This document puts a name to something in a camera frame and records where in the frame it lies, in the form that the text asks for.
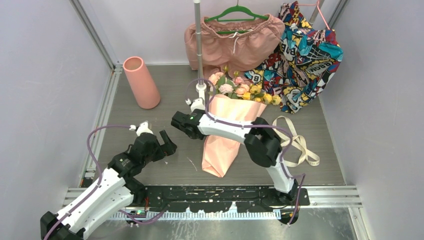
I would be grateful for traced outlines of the pink wrapping paper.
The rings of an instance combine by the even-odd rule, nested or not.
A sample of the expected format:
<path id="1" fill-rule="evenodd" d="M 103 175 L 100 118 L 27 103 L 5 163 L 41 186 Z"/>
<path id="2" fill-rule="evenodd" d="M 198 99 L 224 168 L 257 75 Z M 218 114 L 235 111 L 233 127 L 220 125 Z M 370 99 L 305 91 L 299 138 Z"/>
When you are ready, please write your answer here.
<path id="1" fill-rule="evenodd" d="M 266 106 L 253 100 L 231 99 L 217 94 L 208 109 L 217 117 L 245 122 L 261 116 Z M 240 145 L 231 139 L 208 136 L 203 146 L 202 170 L 219 178 L 224 177 L 238 155 Z"/>

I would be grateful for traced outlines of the artificial flower bouquet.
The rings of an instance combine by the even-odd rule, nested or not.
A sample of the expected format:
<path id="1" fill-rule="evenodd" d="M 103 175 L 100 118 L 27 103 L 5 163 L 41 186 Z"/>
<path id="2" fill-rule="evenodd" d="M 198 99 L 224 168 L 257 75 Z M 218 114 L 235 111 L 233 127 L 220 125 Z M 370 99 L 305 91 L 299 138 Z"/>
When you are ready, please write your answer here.
<path id="1" fill-rule="evenodd" d="M 238 75 L 229 77 L 227 72 L 214 71 L 208 81 L 213 87 L 210 92 L 215 92 L 217 95 L 229 97 L 230 99 L 254 101 L 266 105 L 279 106 L 282 103 L 282 98 L 279 95 L 266 93 L 261 86 L 257 84 L 246 84 L 245 81 Z"/>

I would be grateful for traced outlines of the cream ribbon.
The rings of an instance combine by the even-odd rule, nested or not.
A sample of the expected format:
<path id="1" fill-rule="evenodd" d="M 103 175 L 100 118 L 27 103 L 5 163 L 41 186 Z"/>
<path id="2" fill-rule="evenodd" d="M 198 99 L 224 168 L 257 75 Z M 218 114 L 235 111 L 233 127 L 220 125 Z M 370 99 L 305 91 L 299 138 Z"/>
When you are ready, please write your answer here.
<path id="1" fill-rule="evenodd" d="M 278 120 L 285 120 L 289 129 L 289 132 L 292 135 L 292 137 L 289 137 L 285 133 L 281 133 L 280 131 L 275 130 L 277 135 L 282 139 L 281 146 L 282 147 L 288 146 L 290 143 L 290 140 L 292 140 L 291 145 L 301 152 L 297 162 L 284 160 L 285 165 L 290 168 L 295 168 L 298 165 L 302 164 L 303 162 L 307 162 L 312 167 L 318 166 L 321 160 L 320 157 L 307 148 L 306 139 L 302 135 L 299 135 L 297 133 L 293 122 L 288 117 L 281 115 L 273 120 L 272 125 L 277 126 Z"/>

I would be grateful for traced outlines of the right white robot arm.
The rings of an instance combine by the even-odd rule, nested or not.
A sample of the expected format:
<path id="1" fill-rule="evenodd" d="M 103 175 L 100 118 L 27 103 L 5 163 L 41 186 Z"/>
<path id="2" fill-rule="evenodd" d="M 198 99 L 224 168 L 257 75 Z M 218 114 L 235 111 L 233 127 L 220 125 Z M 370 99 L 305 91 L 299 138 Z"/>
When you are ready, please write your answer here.
<path id="1" fill-rule="evenodd" d="M 237 121 L 195 109 L 189 114 L 177 111 L 171 125 L 191 139 L 217 136 L 243 144 L 251 160 L 267 170 L 281 204 L 291 205 L 298 198 L 299 184 L 284 163 L 282 139 L 265 119 Z"/>

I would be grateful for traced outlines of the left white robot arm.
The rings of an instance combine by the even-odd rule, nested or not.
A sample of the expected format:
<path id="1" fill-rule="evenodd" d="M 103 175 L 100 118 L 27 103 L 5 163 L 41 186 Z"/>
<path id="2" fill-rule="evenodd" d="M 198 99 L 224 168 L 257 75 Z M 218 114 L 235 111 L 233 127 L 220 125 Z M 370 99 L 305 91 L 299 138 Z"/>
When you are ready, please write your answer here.
<path id="1" fill-rule="evenodd" d="M 126 151 L 115 155 L 99 178 L 57 213 L 40 219 L 43 240 L 86 240 L 94 230 L 119 210 L 146 202 L 147 189 L 135 179 L 150 162 L 173 155 L 177 145 L 165 130 L 163 143 L 151 132 L 140 133 Z"/>

